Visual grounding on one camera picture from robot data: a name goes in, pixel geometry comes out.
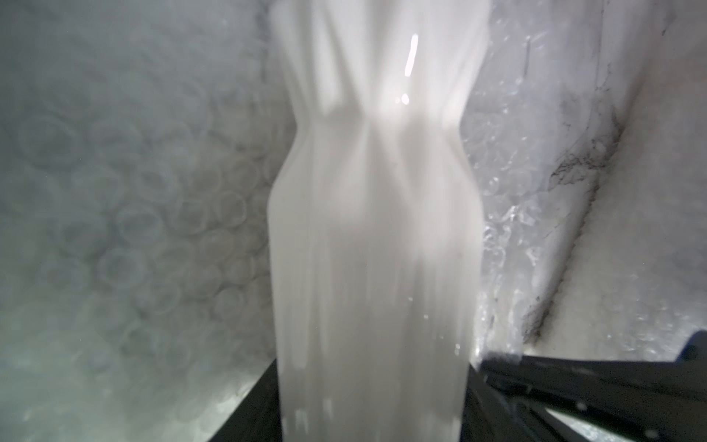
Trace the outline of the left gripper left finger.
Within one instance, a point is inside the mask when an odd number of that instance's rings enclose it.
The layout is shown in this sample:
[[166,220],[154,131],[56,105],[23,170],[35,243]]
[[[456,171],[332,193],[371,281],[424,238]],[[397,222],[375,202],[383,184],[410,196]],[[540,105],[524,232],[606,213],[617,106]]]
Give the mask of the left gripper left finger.
[[281,441],[277,360],[274,360],[209,442]]

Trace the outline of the small white ribbed vase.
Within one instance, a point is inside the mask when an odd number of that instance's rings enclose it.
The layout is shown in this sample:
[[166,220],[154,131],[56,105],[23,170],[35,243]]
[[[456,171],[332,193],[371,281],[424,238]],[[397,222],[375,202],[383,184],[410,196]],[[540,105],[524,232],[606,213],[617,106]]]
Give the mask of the small white ribbed vase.
[[278,1],[296,138],[269,197],[286,441],[456,441],[482,198],[460,123],[487,1]]

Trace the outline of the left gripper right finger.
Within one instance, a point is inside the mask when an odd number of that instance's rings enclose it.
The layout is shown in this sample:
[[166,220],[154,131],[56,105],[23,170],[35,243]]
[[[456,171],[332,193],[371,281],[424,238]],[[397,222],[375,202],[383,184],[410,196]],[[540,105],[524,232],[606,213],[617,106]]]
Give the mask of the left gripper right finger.
[[460,432],[461,442],[530,441],[514,420],[504,398],[469,367]]

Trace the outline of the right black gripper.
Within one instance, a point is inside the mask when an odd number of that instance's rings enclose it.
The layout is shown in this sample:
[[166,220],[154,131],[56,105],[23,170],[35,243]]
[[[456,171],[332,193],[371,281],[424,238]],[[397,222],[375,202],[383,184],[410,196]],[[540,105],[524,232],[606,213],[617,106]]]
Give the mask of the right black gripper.
[[635,441],[706,438],[705,331],[694,333],[673,362],[491,359],[480,375],[530,441],[582,440],[554,412]]

